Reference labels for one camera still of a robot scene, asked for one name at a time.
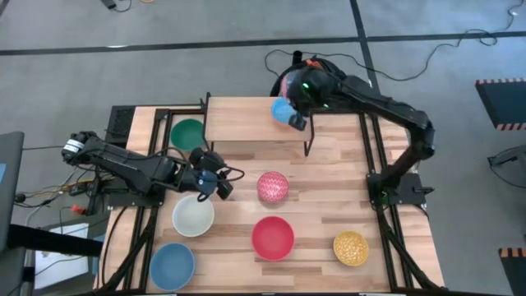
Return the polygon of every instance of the white bowl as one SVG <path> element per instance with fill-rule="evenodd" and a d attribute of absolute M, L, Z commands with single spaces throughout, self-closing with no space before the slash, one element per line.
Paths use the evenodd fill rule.
<path fill-rule="evenodd" d="M 214 222 L 214 206 L 210 199 L 197 201 L 197 194 L 184 197 L 172 213 L 173 227 L 181 235 L 194 238 L 204 234 Z"/>

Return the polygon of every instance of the red bowl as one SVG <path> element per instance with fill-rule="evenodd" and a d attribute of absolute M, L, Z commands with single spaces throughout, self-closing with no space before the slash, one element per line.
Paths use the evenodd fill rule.
<path fill-rule="evenodd" d="M 265 260 L 282 260 L 293 250 L 293 228 L 282 218 L 265 217 L 252 230 L 252 247 Z"/>
<path fill-rule="evenodd" d="M 288 181 L 278 172 L 263 173 L 257 180 L 257 196 L 266 202 L 280 202 L 288 194 Z"/>

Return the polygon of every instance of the floor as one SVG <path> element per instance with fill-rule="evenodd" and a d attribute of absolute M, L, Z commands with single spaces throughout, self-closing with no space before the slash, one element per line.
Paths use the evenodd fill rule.
<path fill-rule="evenodd" d="M 505 11 L 517 2 L 358 0 L 357 18 L 354 0 L 132 0 L 125 13 L 108 11 L 98 0 L 3 0 L 0 132 L 25 132 L 26 147 L 61 145 L 80 130 L 103 135 L 116 104 L 195 103 L 206 91 L 268 95 L 275 77 L 265 70 L 263 57 L 272 49 L 352 54 L 391 76 L 411 76 L 437 44 L 455 42 L 444 38 L 469 28 L 505 27 Z M 127 1 L 118 4 L 123 8 Z M 499 38 L 493 47 L 474 39 L 458 49 L 442 47 L 415 80 L 390 81 L 367 75 L 348 58 L 331 59 L 347 73 L 377 78 L 382 93 L 427 111 L 433 121 L 437 152 L 422 162 L 420 173 L 425 185 L 436 188 L 428 210 L 452 290 L 511 294 L 497 249 L 524 247 L 523 189 L 498 180 L 486 161 L 523 144 L 524 134 L 496 131 L 473 86 L 477 79 L 524 76 L 526 7 L 516 12 L 514 37 Z M 416 37 L 393 37 L 401 35 Z M 373 42 L 376 36 L 383 37 Z M 167 45 L 115 48 L 150 44 Z M 269 58 L 277 72 L 289 64 L 280 53 Z M 71 169 L 58 150 L 27 151 L 19 188 L 60 183 Z M 526 184 L 513 165 L 502 173 Z M 58 209 L 74 203 L 86 199 L 64 197 L 30 223 L 56 223 Z M 13 222 L 23 224 L 27 214 L 16 209 Z M 64 213 L 64 218 L 75 216 Z"/>

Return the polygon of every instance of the green bowl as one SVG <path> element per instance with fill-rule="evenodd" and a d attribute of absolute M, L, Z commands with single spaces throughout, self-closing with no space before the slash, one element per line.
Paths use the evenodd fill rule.
<path fill-rule="evenodd" d="M 185 119 L 172 128 L 172 144 L 184 151 L 191 151 L 203 145 L 203 123 L 195 119 Z"/>

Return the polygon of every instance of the yellow bowl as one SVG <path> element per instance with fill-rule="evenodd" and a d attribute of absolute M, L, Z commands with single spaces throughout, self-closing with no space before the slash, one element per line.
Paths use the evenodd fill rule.
<path fill-rule="evenodd" d="M 360 266 L 369 257 L 367 241 L 355 231 L 343 231 L 338 234 L 333 249 L 338 260 L 347 266 Z"/>

